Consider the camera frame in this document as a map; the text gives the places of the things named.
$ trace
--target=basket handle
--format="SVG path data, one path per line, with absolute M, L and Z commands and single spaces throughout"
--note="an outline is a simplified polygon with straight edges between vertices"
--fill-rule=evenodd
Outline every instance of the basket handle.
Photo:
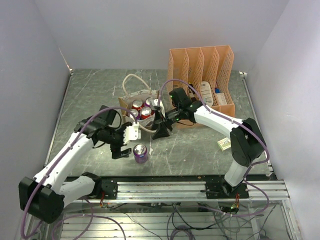
M 122 89 L 123 89 L 125 95 L 126 95 L 128 98 L 130 98 L 130 96 L 129 96 L 129 93 L 127 92 L 126 88 L 125 88 L 125 83 L 127 82 L 127 79 L 128 79 L 129 77 L 135 77 L 136 79 L 139 79 L 139 80 L 146 86 L 146 88 L 150 91 L 149 94 L 151 94 L 151 88 L 149 87 L 149 85 L 148 85 L 141 77 L 139 77 L 139 76 L 131 73 L 131 74 L 128 74 L 128 75 L 123 79 L 123 82 L 122 82 Z

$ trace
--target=purple cable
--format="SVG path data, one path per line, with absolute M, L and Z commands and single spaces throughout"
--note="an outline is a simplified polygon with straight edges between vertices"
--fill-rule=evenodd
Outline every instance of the purple cable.
M 51 239 L 52 240 L 55 240 L 55 236 L 54 236 L 54 233 L 57 229 L 57 227 L 59 227 L 65 220 L 68 220 L 68 219 L 71 219 L 71 218 L 79 218 L 79 217 L 90 217 L 90 221 L 88 223 L 88 225 L 85 227 L 85 229 L 78 235 L 76 236 L 73 240 L 77 240 L 79 239 L 83 234 L 85 234 L 85 232 L 89 229 L 92 221 L 94 218 L 100 218 L 100 219 L 108 219 L 112 222 L 114 222 L 115 224 L 117 224 L 119 226 L 119 228 L 121 229 L 122 233 L 123 233 L 123 237 L 124 239 L 126 239 L 126 234 L 125 234 L 125 231 L 124 229 L 121 227 L 121 225 L 114 219 L 110 218 L 110 217 L 107 217 L 107 216 L 97 216 L 97 215 L 94 215 L 94 208 L 91 204 L 90 201 L 88 201 L 87 199 L 85 199 L 85 201 L 90 205 L 90 210 L 91 210 L 91 215 L 89 214 L 74 214 L 74 215 L 71 215 L 71 216 L 68 216 L 68 217 L 65 217 L 64 219 L 58 221 L 56 223 L 56 225 L 53 227 L 52 229 L 52 232 L 51 232 Z
M 214 115 L 219 116 L 220 118 L 223 118 L 223 119 L 225 119 L 225 120 L 228 120 L 229 122 L 232 122 L 232 123 L 237 124 L 238 126 L 240 126 L 241 128 L 243 128 L 244 130 L 246 130 L 248 133 L 250 133 L 250 134 L 261 144 L 261 146 L 263 147 L 263 149 L 264 149 L 264 151 L 265 151 L 265 153 L 266 153 L 266 158 L 265 158 L 265 160 L 252 163 L 252 164 L 248 167 L 248 169 L 247 169 L 247 171 L 245 172 L 245 174 L 243 175 L 243 181 L 244 181 L 247 185 L 252 186 L 253 188 L 255 188 L 255 189 L 259 190 L 260 192 L 262 192 L 263 195 L 265 195 L 265 197 L 266 197 L 266 205 L 265 205 L 265 207 L 264 207 L 262 210 L 260 210 L 260 211 L 258 211 L 258 212 L 254 212 L 254 213 L 251 213 L 251 214 L 237 215 L 237 216 L 232 215 L 232 216 L 234 216 L 234 217 L 249 217 L 249 216 L 253 216 L 253 215 L 257 215 L 257 214 L 259 214 L 259 213 L 262 213 L 262 212 L 263 212 L 264 210 L 266 210 L 266 209 L 268 208 L 268 206 L 269 206 L 269 202 L 270 202 L 270 201 L 269 201 L 269 197 L 268 197 L 268 195 L 267 195 L 261 188 L 259 188 L 259 187 L 255 186 L 255 185 L 247 182 L 246 176 L 249 174 L 251 168 L 252 168 L 254 165 L 264 164 L 264 163 L 268 162 L 268 160 L 270 159 L 270 153 L 269 153 L 269 151 L 268 151 L 267 146 L 265 145 L 265 143 L 264 143 L 253 131 L 251 131 L 249 128 L 247 128 L 247 127 L 246 127 L 245 125 L 243 125 L 242 123 L 237 122 L 237 121 L 234 121 L 234 120 L 232 120 L 230 117 L 225 116 L 225 115 L 223 115 L 223 114 L 221 114 L 221 113 L 218 113 L 218 112 L 215 112 L 215 111 L 211 111 L 210 108 L 206 105 L 206 103 L 205 103 L 204 100 L 202 99 L 201 95 L 197 92 L 197 90 L 196 90 L 195 88 L 193 88 L 190 84 L 188 84 L 188 83 L 186 83 L 185 81 L 182 81 L 182 80 L 180 80 L 180 79 L 170 79 L 170 80 L 165 81 L 165 83 L 162 85 L 162 87 L 161 87 L 161 89 L 160 89 L 160 91 L 159 91 L 158 104 L 159 104 L 160 101 L 161 101 L 162 92 L 163 92 L 163 90 L 164 90 L 165 85 L 166 85 L 167 83 L 169 83 L 169 82 L 172 82 L 172 81 L 178 81 L 178 82 L 181 82 L 181 83 L 187 85 L 191 90 L 193 90 L 193 91 L 195 92 L 195 94 L 198 96 L 199 100 L 201 101 L 202 105 L 205 107 L 206 110 L 208 110 L 210 113 L 212 113 L 212 114 L 214 114 Z M 227 215 L 227 216 L 230 216 L 229 213 L 225 213 L 225 212 L 222 212 L 222 211 L 217 210 L 217 209 L 214 209 L 214 208 L 210 208 L 210 207 L 208 208 L 208 207 L 202 207 L 202 206 L 201 206 L 201 208 L 206 208 L 206 209 L 209 209 L 209 210 L 212 210 L 212 211 L 216 211 L 216 212 L 225 214 L 225 215 Z
M 31 193 L 26 205 L 25 205 L 25 208 L 24 208 L 24 211 L 23 211 L 23 216 L 22 216 L 22 221 L 21 221 L 21 228 L 20 228 L 20 234 L 21 234 L 21 237 L 23 239 L 28 239 L 30 238 L 31 236 L 33 236 L 36 231 L 37 231 L 37 228 L 40 226 L 41 222 L 38 224 L 37 227 L 35 227 L 31 233 L 29 235 L 26 235 L 25 234 L 25 227 L 26 227 L 26 218 L 27 218 L 27 214 L 28 214 L 28 210 L 30 208 L 30 205 L 31 205 L 31 202 L 32 200 L 34 199 L 37 191 L 39 190 L 39 188 L 43 185 L 43 183 L 46 181 L 46 178 L 50 175 L 50 173 L 55 169 L 55 167 L 58 165 L 58 163 L 61 161 L 61 159 L 69 152 L 69 150 L 77 143 L 80 135 L 84 132 L 84 130 L 86 129 L 86 127 L 89 125 L 89 123 L 91 123 L 96 117 L 98 117 L 100 114 L 106 112 L 106 111 L 109 111 L 109 110 L 112 110 L 112 109 L 120 109 L 120 110 L 124 110 L 126 112 L 128 112 L 130 115 L 133 116 L 133 119 L 135 121 L 135 123 L 137 123 L 137 119 L 136 117 L 133 115 L 132 112 L 130 112 L 129 109 L 126 109 L 124 107 L 121 107 L 121 106 L 111 106 L 111 107 L 107 107 L 107 108 L 104 108 L 100 111 L 98 111 L 95 115 L 93 115 L 92 117 L 90 117 L 90 119 L 84 124 L 84 126 L 82 127 L 82 129 L 80 130 L 80 132 L 78 133 L 78 135 L 76 136 L 76 138 L 73 140 L 73 142 L 70 144 L 69 147 L 66 148 L 66 150 L 57 158 L 57 160 L 54 162 L 54 164 L 52 164 L 52 166 L 48 169 L 48 171 L 45 173 L 45 175 L 43 176 L 43 178 L 40 180 L 40 182 L 37 184 L 37 186 L 34 188 L 33 192 Z

